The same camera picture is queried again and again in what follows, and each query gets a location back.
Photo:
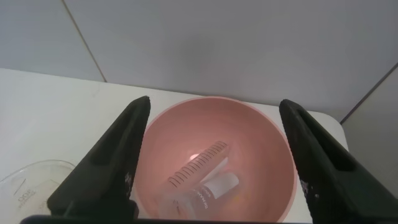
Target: bowl rim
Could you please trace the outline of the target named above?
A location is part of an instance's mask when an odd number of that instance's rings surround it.
[[[296,196],[296,191],[297,191],[297,175],[298,175],[298,174],[297,174],[296,166],[295,166],[295,163],[294,163],[294,160],[293,160],[292,151],[290,150],[289,142],[288,142],[288,140],[287,140],[287,138],[286,138],[285,133],[284,133],[282,130],[280,130],[280,128],[278,127],[278,125],[276,125],[275,122],[274,122],[272,119],[270,119],[267,115],[265,115],[265,114],[264,114],[262,111],[260,111],[259,109],[257,109],[257,108],[255,108],[255,107],[249,105],[249,104],[246,103],[246,102],[243,102],[243,101],[240,101],[240,100],[235,100],[235,99],[228,98],[228,97],[223,97],[223,96],[199,96],[199,97],[194,97],[194,98],[190,98],[190,99],[187,99],[187,100],[183,100],[183,101],[181,101],[181,102],[178,102],[178,103],[176,103],[176,104],[174,104],[174,105],[172,105],[172,106],[166,108],[166,109],[163,110],[161,113],[159,113],[159,114],[147,125],[147,127],[146,127],[146,129],[145,129],[144,137],[145,137],[145,135],[146,135],[146,133],[147,133],[147,130],[148,130],[148,129],[149,129],[149,128],[150,128],[162,115],[163,115],[163,114],[165,114],[165,113],[168,112],[169,110],[171,110],[171,109],[173,109],[173,108],[175,108],[175,107],[177,107],[177,106],[180,106],[180,105],[183,104],[183,103],[188,103],[188,102],[195,101],[195,100],[205,100],[205,99],[228,100],[228,101],[232,101],[232,102],[235,102],[235,103],[239,103],[239,104],[241,104],[241,105],[243,105],[243,106],[247,106],[248,108],[250,108],[250,109],[256,111],[257,113],[259,113],[260,115],[262,115],[263,117],[265,117],[265,119],[267,119],[268,121],[270,121],[271,124],[274,126],[274,128],[275,128],[275,129],[279,132],[279,134],[282,136],[283,140],[284,140],[285,143],[286,143],[287,148],[289,149],[289,152],[290,152],[290,153],[289,153],[290,159],[291,159],[292,164],[293,164],[293,187],[292,187],[292,193],[291,193],[291,195],[290,195],[289,202],[287,203],[284,212],[282,213],[282,215],[279,217],[279,219],[278,219],[276,222],[279,223],[279,222],[284,221],[285,218],[286,218],[286,216],[287,216],[287,214],[290,212],[290,209],[292,208],[292,204],[293,204],[293,201],[294,201],[295,196]],[[138,195],[138,192],[137,192],[137,189],[136,189],[135,185],[133,186],[133,191],[134,191],[134,198],[135,198],[135,200],[136,200],[137,206],[140,205],[139,208],[144,212],[144,214],[145,214],[148,218],[152,218],[152,217],[146,212],[145,208],[142,206],[141,201],[139,200],[139,195]]]
[[[14,172],[10,173],[9,175],[7,175],[5,178],[0,180],[0,185],[4,184],[7,182],[7,180],[13,178],[14,176],[20,174],[21,172],[24,172],[26,169],[30,169],[39,165],[48,165],[48,166],[62,166],[62,167],[66,167],[69,168],[71,171],[76,167],[75,165],[73,165],[70,162],[67,161],[63,161],[60,159],[46,159],[43,161],[37,161],[34,163],[31,163],[29,165],[26,165],[18,170],[15,170]]]

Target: clear bottle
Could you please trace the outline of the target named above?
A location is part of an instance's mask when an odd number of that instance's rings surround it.
[[[191,190],[165,196],[159,205],[164,219],[208,220],[237,193],[239,179],[232,172],[220,174]]]
[[[217,174],[228,162],[229,150],[230,145],[224,141],[217,141],[205,149],[160,186],[155,195],[156,202],[160,203],[164,195],[173,195],[177,192],[192,189],[199,182]]]

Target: pink bowl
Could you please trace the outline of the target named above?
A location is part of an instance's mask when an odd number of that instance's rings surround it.
[[[134,181],[145,211],[156,218],[153,196],[159,185],[219,139],[233,141],[228,169],[239,173],[241,188],[214,220],[281,222],[297,181],[287,140],[257,109],[221,97],[184,101],[148,126]]]

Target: transparent plastic object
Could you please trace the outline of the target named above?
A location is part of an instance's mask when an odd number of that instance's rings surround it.
[[[230,147],[224,141],[217,141],[198,154],[160,186],[156,201],[159,203],[164,195],[189,190],[214,176],[227,163]]]
[[[75,166],[48,160],[21,168],[0,181],[0,223],[14,224],[31,215],[49,215],[47,199]]]
[[[159,205],[159,217],[209,220],[238,194],[239,187],[234,173],[220,174],[186,192],[166,195]]]

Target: white tabletop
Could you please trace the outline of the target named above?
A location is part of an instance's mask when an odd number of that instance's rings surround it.
[[[0,179],[47,159],[77,165],[123,109],[144,95],[151,103],[148,123],[169,106],[198,97],[0,68]],[[249,104],[284,131],[277,106]],[[310,114],[348,148],[339,122],[323,113]],[[299,181],[284,221],[312,222]]]

